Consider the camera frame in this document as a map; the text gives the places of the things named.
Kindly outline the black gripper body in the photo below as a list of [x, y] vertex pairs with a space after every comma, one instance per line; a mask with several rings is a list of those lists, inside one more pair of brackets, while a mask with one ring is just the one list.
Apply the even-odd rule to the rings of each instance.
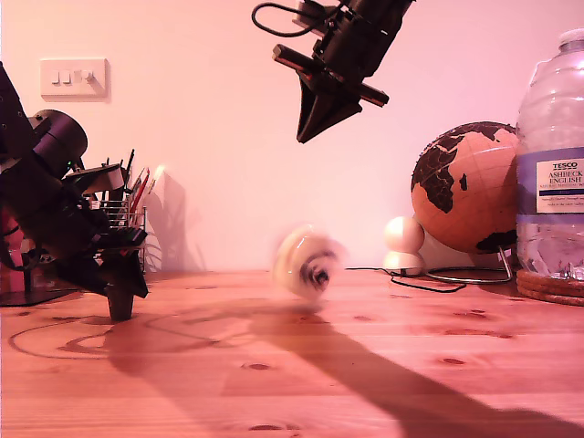
[[379, 107], [388, 103], [382, 91], [364, 83], [379, 67], [390, 46], [390, 32], [365, 20], [341, 21], [331, 26], [313, 47], [312, 55], [278, 44], [273, 59], [298, 74], [315, 95], [364, 99]]

